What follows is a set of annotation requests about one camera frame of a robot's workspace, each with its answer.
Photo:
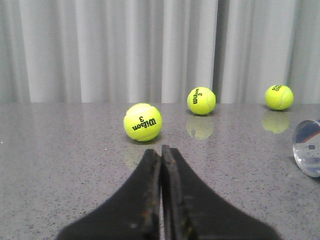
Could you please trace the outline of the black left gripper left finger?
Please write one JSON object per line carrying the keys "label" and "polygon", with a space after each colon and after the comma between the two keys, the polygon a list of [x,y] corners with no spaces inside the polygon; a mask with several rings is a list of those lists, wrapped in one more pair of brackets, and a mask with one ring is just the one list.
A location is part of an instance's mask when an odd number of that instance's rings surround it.
{"label": "black left gripper left finger", "polygon": [[160,156],[147,149],[135,171],[101,206],[66,226],[58,240],[158,240]]}

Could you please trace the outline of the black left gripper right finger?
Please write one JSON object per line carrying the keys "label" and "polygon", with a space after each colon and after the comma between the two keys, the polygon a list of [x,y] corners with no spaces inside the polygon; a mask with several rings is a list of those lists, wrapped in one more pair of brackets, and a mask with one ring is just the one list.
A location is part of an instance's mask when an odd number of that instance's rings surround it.
{"label": "black left gripper right finger", "polygon": [[224,200],[176,148],[162,146],[161,180],[166,240],[279,240],[268,224]]}

